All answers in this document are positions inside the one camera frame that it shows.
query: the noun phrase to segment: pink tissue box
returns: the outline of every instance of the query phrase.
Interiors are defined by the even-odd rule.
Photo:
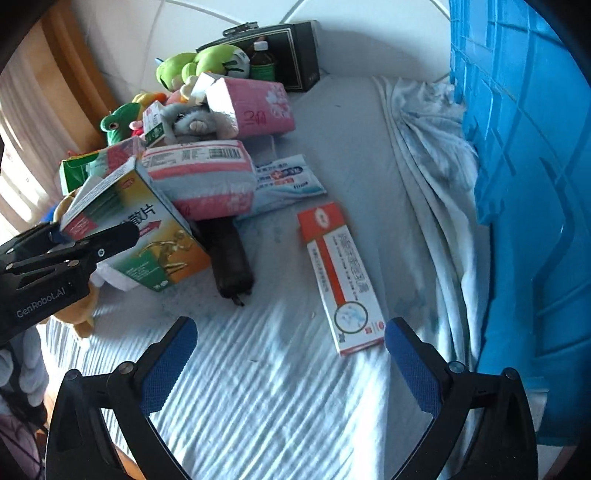
[[[206,94],[220,140],[280,134],[296,128],[280,83],[224,77]]]

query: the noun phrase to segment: blue plastic container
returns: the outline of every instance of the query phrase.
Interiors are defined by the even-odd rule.
[[[591,421],[591,89],[524,0],[451,0],[452,82],[480,158],[492,290],[478,370],[548,387],[538,441]]]

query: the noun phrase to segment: stuffed frog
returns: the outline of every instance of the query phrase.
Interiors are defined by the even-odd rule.
[[[129,129],[129,124],[142,118],[141,111],[140,103],[126,103],[102,119],[100,129],[107,134],[109,146],[131,137],[132,131]]]
[[[170,92],[179,90],[191,75],[203,72],[248,78],[250,59],[234,45],[214,45],[197,54],[179,53],[167,60],[156,59],[159,63],[156,78]]]

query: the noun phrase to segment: black case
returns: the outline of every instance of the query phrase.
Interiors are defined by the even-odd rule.
[[[288,92],[307,92],[320,79],[314,22],[273,25],[253,28],[229,35],[198,48],[231,44],[240,47],[249,57],[254,54],[253,43],[266,40],[269,51],[277,60],[275,75]]]

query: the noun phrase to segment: white tile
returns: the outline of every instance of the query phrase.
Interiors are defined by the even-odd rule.
[[[140,87],[149,92],[163,90],[156,80],[155,58],[196,51],[201,45],[220,38],[222,31],[231,26],[232,23],[207,13],[166,3],[154,28]]]
[[[243,0],[178,0],[178,3],[194,5],[236,22],[258,22],[260,27],[281,22],[296,0],[249,1]]]
[[[161,2],[93,0],[92,3],[95,16],[88,44],[99,70],[137,85],[142,78],[146,45]]]
[[[320,66],[350,76],[435,81],[449,71],[450,23],[430,0],[307,0],[288,20],[319,20]]]
[[[111,89],[111,92],[115,97],[115,100],[117,100],[120,105],[123,105],[124,103],[129,103],[139,92],[139,89],[137,89],[136,86],[127,83],[122,78],[115,77],[108,73],[103,73],[103,77],[105,78],[107,85]]]

